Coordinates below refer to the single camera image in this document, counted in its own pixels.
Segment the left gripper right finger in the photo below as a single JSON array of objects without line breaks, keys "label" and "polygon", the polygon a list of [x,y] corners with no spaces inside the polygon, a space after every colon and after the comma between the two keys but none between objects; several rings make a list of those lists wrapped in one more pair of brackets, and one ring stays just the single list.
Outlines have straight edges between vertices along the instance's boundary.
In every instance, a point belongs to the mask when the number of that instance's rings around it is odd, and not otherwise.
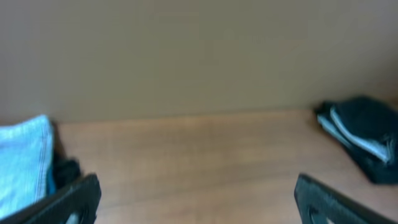
[{"label": "left gripper right finger", "polygon": [[302,224],[396,224],[304,173],[298,175],[294,197]]}]

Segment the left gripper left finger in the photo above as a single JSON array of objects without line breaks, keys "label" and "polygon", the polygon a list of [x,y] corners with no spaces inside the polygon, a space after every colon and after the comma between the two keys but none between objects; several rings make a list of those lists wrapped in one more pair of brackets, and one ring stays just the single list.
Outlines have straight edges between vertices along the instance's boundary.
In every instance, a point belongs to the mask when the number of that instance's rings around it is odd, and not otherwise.
[{"label": "left gripper left finger", "polygon": [[78,223],[93,224],[101,199],[96,174],[88,174],[68,184],[57,193],[1,220],[1,224],[63,223],[78,215]]}]

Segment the black shorts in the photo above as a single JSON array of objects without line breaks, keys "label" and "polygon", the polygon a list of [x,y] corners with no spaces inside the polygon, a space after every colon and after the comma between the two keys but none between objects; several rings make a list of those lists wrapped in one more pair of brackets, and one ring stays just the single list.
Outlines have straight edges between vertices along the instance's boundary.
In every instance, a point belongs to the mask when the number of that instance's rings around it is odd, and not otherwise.
[{"label": "black shorts", "polygon": [[323,101],[313,112],[372,183],[397,183],[397,108],[363,95]]}]

